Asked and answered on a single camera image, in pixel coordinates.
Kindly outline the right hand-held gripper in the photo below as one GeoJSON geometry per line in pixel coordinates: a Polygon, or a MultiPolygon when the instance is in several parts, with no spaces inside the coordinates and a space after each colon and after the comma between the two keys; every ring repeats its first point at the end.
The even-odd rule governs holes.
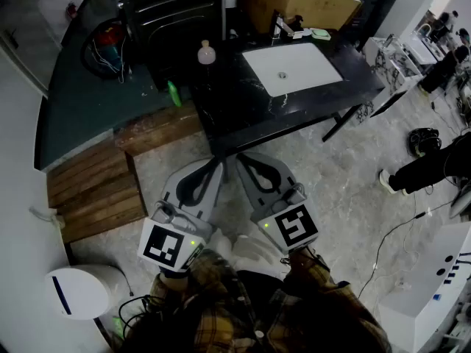
{"type": "Polygon", "coordinates": [[[295,183],[289,167],[281,160],[255,152],[239,153],[235,161],[249,202],[254,209],[258,208],[252,213],[251,221],[265,237],[282,254],[290,254],[314,242],[319,230],[313,205],[304,186],[295,183]],[[268,202],[276,191],[285,188],[288,189],[284,193],[268,202]]]}

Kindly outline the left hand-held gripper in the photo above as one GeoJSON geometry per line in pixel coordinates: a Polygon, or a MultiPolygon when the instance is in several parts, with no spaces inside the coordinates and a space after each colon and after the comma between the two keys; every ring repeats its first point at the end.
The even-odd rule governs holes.
{"type": "Polygon", "coordinates": [[[224,164],[213,158],[175,171],[164,186],[164,201],[157,203],[152,217],[144,219],[138,256],[172,271],[188,270],[213,234],[207,221],[216,206],[223,175],[224,164]]]}

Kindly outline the person's left forearm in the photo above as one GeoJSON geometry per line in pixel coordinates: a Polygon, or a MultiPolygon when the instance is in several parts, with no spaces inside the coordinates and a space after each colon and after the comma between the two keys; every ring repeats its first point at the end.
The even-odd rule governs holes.
{"type": "Polygon", "coordinates": [[[240,277],[205,249],[185,279],[157,275],[151,289],[151,332],[164,353],[240,353],[252,340],[250,301],[240,277]]]}

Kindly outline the green lit object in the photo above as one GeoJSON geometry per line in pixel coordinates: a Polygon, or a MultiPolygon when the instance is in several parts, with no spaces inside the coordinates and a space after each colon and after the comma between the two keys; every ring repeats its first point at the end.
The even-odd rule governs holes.
{"type": "Polygon", "coordinates": [[[168,81],[167,82],[167,86],[168,86],[168,90],[169,90],[169,95],[171,97],[171,100],[173,101],[174,105],[176,107],[182,107],[182,100],[181,100],[181,97],[180,97],[180,93],[177,89],[177,87],[175,86],[175,84],[172,82],[172,81],[168,81]]]}

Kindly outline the person's white shoe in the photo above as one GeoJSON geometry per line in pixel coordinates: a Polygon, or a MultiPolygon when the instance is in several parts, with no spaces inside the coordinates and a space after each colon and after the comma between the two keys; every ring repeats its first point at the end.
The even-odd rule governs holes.
{"type": "Polygon", "coordinates": [[[251,271],[276,277],[280,273],[280,254],[271,243],[239,235],[233,245],[230,264],[236,271],[251,271]]]}
{"type": "Polygon", "coordinates": [[[233,261],[233,245],[230,239],[220,229],[217,229],[208,244],[208,247],[223,257],[227,262],[233,261]]]}

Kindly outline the wooden plank step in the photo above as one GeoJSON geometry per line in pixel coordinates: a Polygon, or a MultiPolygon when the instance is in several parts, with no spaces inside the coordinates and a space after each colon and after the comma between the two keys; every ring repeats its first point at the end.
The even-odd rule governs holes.
{"type": "Polygon", "coordinates": [[[114,133],[115,146],[135,157],[202,131],[192,101],[131,120],[114,133]]]}

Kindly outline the black wristband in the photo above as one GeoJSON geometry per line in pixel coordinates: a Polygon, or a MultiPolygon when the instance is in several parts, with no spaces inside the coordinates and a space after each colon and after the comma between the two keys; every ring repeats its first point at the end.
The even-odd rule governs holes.
{"type": "Polygon", "coordinates": [[[172,271],[171,269],[159,267],[160,273],[166,279],[185,279],[189,275],[189,270],[186,271],[172,271]]]}

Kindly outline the dark green floor mat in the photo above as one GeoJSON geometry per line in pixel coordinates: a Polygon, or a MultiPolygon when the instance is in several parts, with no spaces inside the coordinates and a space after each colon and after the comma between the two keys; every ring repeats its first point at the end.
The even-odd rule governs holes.
{"type": "Polygon", "coordinates": [[[102,80],[87,71],[79,52],[101,22],[116,16],[113,0],[84,0],[62,40],[49,96],[40,105],[34,167],[47,170],[92,138],[148,113],[173,105],[170,95],[154,84],[143,64],[131,67],[124,83],[102,80]]]}

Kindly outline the person with dark hair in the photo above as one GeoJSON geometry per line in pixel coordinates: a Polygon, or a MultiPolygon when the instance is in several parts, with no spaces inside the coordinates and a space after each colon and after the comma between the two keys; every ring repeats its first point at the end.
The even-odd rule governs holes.
{"type": "Polygon", "coordinates": [[[392,353],[369,312],[343,293],[268,301],[221,285],[186,296],[156,287],[119,353],[392,353]]]}

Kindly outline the chrome faucet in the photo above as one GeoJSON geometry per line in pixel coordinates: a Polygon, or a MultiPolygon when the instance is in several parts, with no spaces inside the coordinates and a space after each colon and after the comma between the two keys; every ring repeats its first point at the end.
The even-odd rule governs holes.
{"type": "Polygon", "coordinates": [[[283,16],[277,10],[272,15],[270,36],[273,41],[288,42],[294,39],[294,30],[284,21],[283,16]]]}

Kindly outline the red canister vacuum cleaner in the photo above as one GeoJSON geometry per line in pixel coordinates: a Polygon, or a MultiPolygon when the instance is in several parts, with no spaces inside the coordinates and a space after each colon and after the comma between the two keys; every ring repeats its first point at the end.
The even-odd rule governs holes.
{"type": "Polygon", "coordinates": [[[85,39],[79,57],[82,66],[102,80],[124,83],[128,64],[124,56],[127,34],[121,21],[111,18],[101,22],[85,39]]]}

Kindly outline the large cardboard box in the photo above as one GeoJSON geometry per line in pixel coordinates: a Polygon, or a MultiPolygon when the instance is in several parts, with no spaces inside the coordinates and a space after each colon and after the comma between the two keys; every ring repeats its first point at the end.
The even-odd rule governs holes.
{"type": "Polygon", "coordinates": [[[269,33],[275,11],[287,20],[302,16],[304,28],[339,30],[361,5],[361,0],[238,0],[238,6],[261,34],[269,33]]]}

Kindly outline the white cabinet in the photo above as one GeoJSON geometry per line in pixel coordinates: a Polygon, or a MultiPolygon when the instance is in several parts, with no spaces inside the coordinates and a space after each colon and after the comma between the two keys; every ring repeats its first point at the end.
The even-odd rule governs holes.
{"type": "Polygon", "coordinates": [[[438,329],[471,276],[471,222],[445,225],[417,265],[379,302],[389,342],[417,353],[438,329]]]}

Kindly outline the white door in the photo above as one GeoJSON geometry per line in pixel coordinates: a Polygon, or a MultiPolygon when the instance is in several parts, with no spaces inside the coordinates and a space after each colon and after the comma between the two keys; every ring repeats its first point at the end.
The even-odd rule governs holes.
{"type": "Polygon", "coordinates": [[[0,49],[22,76],[44,98],[49,97],[49,84],[61,43],[41,22],[0,26],[0,49]]]}

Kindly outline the white wall plug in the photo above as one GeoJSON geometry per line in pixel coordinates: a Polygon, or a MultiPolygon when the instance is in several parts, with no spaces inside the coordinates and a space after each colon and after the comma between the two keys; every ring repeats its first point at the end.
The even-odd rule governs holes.
{"type": "Polygon", "coordinates": [[[29,207],[29,212],[36,218],[51,223],[53,226],[58,228],[59,230],[65,227],[65,220],[61,215],[57,214],[44,214],[40,211],[36,210],[34,207],[29,207]]]}

